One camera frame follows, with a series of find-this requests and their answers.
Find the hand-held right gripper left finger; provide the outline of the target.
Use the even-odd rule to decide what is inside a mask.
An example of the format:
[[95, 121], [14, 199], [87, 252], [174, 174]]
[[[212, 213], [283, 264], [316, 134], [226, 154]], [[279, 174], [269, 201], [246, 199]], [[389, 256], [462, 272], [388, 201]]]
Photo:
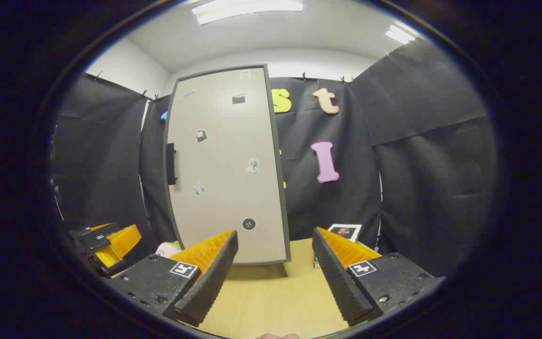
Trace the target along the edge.
[[150, 254], [107, 282], [135, 305], [197, 327], [219, 296], [238, 249], [237, 231], [228, 230], [169, 258]]

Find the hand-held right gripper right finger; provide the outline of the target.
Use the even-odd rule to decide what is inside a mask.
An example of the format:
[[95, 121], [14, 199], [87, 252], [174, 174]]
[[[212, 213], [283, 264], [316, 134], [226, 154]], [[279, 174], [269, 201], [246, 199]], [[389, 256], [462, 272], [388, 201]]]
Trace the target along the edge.
[[394, 313], [445, 281], [400, 253], [380, 255], [321, 228], [313, 232], [312, 249], [349, 326]]

